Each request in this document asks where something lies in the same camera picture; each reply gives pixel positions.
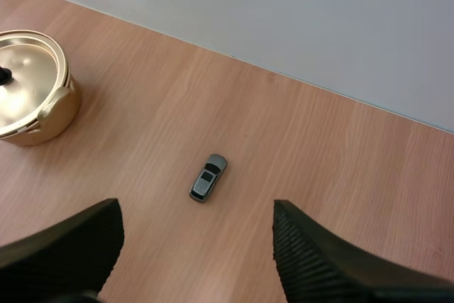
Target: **table surface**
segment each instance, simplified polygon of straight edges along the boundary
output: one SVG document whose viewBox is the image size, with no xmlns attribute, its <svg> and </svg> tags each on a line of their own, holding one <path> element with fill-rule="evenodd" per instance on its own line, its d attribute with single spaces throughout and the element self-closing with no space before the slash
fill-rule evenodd
<svg viewBox="0 0 454 303">
<path fill-rule="evenodd" d="M 0 143 L 0 244 L 118 197 L 115 302 L 285 302 L 273 199 L 370 252 L 454 280 L 454 136 L 63 0 L 0 0 L 83 91 L 58 138 Z M 229 164 L 205 204 L 188 191 Z"/>
</svg>

